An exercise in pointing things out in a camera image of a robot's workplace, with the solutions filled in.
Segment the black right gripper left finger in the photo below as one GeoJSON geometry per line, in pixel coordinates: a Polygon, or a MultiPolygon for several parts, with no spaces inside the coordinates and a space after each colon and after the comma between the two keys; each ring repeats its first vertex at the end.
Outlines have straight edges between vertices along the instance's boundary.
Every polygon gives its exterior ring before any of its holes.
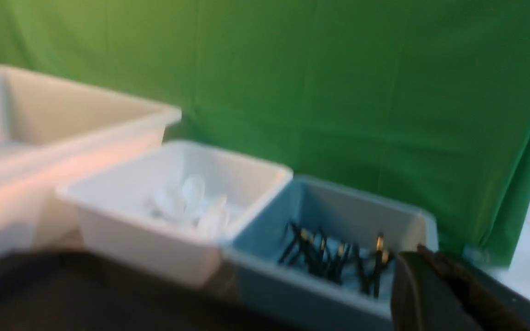
{"type": "Polygon", "coordinates": [[[523,322],[459,263],[418,245],[396,256],[396,331],[521,331],[523,322]]]}

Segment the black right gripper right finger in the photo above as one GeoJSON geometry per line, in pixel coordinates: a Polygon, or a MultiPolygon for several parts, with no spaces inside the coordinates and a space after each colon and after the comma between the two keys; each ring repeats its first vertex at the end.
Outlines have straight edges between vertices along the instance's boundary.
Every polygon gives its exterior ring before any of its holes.
{"type": "Polygon", "coordinates": [[[469,277],[465,308],[482,331],[530,331],[530,300],[488,276],[463,264],[469,277]]]}

